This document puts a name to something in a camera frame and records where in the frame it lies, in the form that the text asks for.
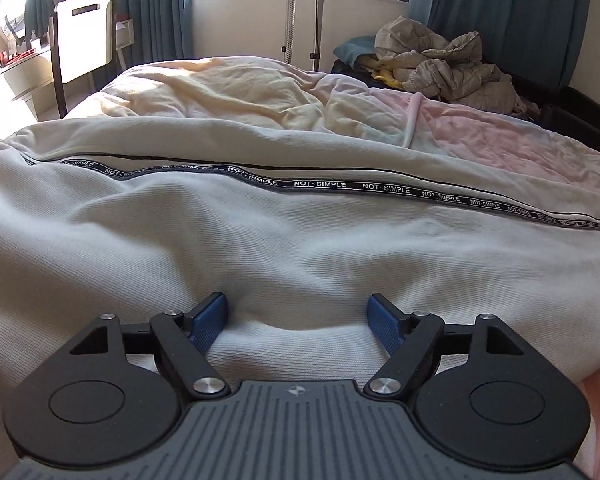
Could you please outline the cream sweatpants with black stripe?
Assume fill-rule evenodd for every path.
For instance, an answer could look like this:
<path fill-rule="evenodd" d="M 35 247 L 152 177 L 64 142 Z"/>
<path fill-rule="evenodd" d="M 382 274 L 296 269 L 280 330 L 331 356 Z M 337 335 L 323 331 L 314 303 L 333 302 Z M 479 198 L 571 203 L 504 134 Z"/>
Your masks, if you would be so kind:
<path fill-rule="evenodd" d="M 0 475 L 4 397 L 61 344 L 216 291 L 228 380 L 369 378 L 379 292 L 451 323 L 494 313 L 578 382 L 600 369 L 600 178 L 224 119 L 24 128 L 0 141 Z"/>

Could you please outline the metal clothes steamer stand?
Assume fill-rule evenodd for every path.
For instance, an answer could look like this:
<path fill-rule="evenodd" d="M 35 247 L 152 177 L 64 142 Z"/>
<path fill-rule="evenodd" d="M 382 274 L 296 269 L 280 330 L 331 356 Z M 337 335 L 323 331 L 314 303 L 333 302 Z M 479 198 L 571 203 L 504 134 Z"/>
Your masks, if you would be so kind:
<path fill-rule="evenodd" d="M 294 40 L 297 39 L 296 25 L 298 10 L 309 12 L 309 16 L 301 19 L 300 32 L 308 32 L 312 26 L 313 40 L 309 50 L 308 59 L 311 70 L 319 72 L 323 58 L 323 29 L 325 0 L 302 0 L 298 6 L 298 0 L 286 0 L 283 43 L 280 53 L 284 63 L 294 62 Z"/>

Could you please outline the white desk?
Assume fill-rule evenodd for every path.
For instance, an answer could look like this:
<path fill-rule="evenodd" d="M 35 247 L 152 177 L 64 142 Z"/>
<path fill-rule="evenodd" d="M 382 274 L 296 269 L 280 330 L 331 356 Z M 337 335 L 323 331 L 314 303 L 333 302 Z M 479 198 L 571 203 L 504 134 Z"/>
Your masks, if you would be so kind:
<path fill-rule="evenodd" d="M 0 139 L 56 106 L 50 48 L 0 69 Z"/>

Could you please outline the pastel yellow pink bedsheet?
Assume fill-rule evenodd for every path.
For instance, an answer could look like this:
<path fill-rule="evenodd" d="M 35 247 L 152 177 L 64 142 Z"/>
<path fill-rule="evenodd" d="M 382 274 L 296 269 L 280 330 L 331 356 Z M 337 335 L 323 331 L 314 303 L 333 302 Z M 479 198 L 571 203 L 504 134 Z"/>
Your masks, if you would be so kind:
<path fill-rule="evenodd" d="M 265 58 L 134 67 L 72 112 L 114 166 L 230 162 L 242 177 L 131 180 L 92 221 L 167 254 L 233 307 L 211 359 L 231 380 L 370 376 L 365 298 L 452 322 L 498 314 L 593 411 L 600 479 L 600 232 L 402 198 L 402 185 L 600 220 L 600 153 L 520 119 Z"/>

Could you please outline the yellow garment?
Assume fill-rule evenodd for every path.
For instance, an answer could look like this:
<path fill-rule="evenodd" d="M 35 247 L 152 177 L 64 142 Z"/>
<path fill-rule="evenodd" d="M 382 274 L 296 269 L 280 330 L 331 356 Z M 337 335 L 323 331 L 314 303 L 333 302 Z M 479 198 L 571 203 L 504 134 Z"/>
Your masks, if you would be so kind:
<path fill-rule="evenodd" d="M 380 82 L 389 88 L 403 91 L 403 84 L 393 75 L 393 71 L 380 62 L 375 55 L 363 54 L 355 61 L 355 66 L 366 70 L 374 81 Z"/>

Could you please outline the teal cloth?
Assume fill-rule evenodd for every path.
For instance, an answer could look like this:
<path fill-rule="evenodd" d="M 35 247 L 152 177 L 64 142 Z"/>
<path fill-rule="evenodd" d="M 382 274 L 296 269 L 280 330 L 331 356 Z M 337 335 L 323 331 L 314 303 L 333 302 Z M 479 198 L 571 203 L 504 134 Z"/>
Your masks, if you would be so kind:
<path fill-rule="evenodd" d="M 355 66 L 356 60 L 363 55 L 375 54 L 375 37 L 358 36 L 337 46 L 332 53 L 344 64 Z"/>

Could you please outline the teal curtain right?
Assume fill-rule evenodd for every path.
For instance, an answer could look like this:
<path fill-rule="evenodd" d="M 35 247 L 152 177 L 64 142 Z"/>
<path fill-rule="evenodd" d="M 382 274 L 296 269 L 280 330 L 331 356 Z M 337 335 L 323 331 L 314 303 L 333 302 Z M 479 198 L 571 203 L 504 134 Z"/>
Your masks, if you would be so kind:
<path fill-rule="evenodd" d="M 548 88 L 570 83 L 590 0 L 408 0 L 408 16 L 446 39 L 478 32 L 483 57 Z"/>

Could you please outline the teal curtain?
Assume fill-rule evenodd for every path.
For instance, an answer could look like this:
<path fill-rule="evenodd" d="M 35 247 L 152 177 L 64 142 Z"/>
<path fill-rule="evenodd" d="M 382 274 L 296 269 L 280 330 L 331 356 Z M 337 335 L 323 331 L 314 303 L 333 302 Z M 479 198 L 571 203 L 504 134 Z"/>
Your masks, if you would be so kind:
<path fill-rule="evenodd" d="M 446 39 L 478 32 L 483 57 L 548 88 L 570 83 L 590 0 L 408 0 L 408 16 Z"/>
<path fill-rule="evenodd" d="M 194 56 L 192 0 L 117 0 L 116 13 L 133 22 L 134 42 L 123 50 L 127 66 Z"/>

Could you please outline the teal curtain left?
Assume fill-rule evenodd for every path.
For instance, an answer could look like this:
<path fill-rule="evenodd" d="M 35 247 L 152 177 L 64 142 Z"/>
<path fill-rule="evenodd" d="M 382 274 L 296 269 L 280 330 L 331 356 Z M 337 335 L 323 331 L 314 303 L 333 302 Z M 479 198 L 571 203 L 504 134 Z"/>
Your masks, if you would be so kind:
<path fill-rule="evenodd" d="M 116 13 L 133 22 L 134 42 L 123 50 L 127 66 L 194 56 L 192 0 L 117 0 Z"/>

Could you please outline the white chair with black frame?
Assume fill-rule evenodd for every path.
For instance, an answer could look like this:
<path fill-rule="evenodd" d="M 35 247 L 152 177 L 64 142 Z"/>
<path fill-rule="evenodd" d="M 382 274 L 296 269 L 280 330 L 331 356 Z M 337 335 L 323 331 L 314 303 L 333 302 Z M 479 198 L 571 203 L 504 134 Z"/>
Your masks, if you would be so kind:
<path fill-rule="evenodd" d="M 68 113 L 65 85 L 114 62 L 116 0 L 62 0 L 50 16 L 50 62 L 60 118 Z"/>

